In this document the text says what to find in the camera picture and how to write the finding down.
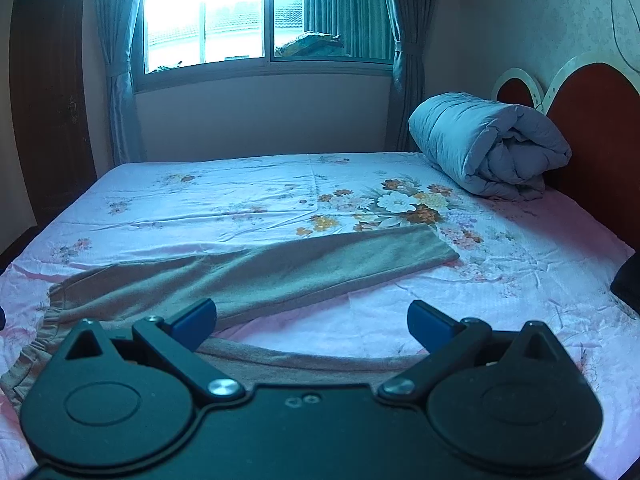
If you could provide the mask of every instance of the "red headboard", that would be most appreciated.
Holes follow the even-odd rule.
[[[529,87],[522,79],[517,78],[509,79],[500,87],[496,100],[512,105],[527,105],[531,108],[535,106]]]
[[[539,108],[573,153],[565,168],[548,172],[545,180],[640,250],[640,76],[603,57],[572,59]]]

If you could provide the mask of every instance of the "rolled comforter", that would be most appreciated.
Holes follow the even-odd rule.
[[[409,118],[409,131],[434,168],[480,196],[539,198],[542,174],[571,158],[569,144],[544,114],[466,93],[427,99]]]

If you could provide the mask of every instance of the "cable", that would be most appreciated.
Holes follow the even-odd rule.
[[[636,19],[636,25],[638,26],[638,32],[640,32],[640,22],[638,21],[638,15],[636,14],[636,10],[634,9],[633,4],[631,3],[631,0],[627,0],[629,2],[629,7],[631,7],[631,11],[634,14],[634,18]],[[640,74],[640,69],[636,68],[635,66],[631,65],[631,63],[629,63],[626,60],[626,57],[624,54],[622,54],[622,50],[620,50],[620,45],[618,44],[618,35],[616,34],[616,19],[613,15],[613,0],[610,0],[610,9],[611,9],[611,25],[613,26],[613,41],[616,43],[616,48],[618,50],[618,53],[620,54],[620,56],[622,57],[622,60],[625,62],[625,64],[634,72]]]

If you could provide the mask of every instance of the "teal curtain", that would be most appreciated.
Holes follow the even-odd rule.
[[[304,0],[305,30],[340,35],[353,57],[393,59],[385,0]]]
[[[385,151],[416,152],[409,116],[424,99],[424,46],[436,0],[386,0],[396,54],[389,93]]]
[[[95,0],[106,64],[113,163],[144,162],[146,154],[131,79],[131,42],[140,0]]]

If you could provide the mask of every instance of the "silver bolt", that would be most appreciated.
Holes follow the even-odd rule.
[[[302,400],[304,400],[307,404],[317,404],[318,402],[320,402],[320,397],[315,394],[309,394],[302,397]]]
[[[207,389],[216,397],[232,397],[240,391],[240,383],[233,379],[215,379]]]
[[[302,406],[302,399],[300,399],[300,397],[289,397],[284,403],[290,408],[300,408]]]
[[[415,390],[415,384],[409,379],[394,377],[382,385],[382,390],[389,395],[411,395]]]

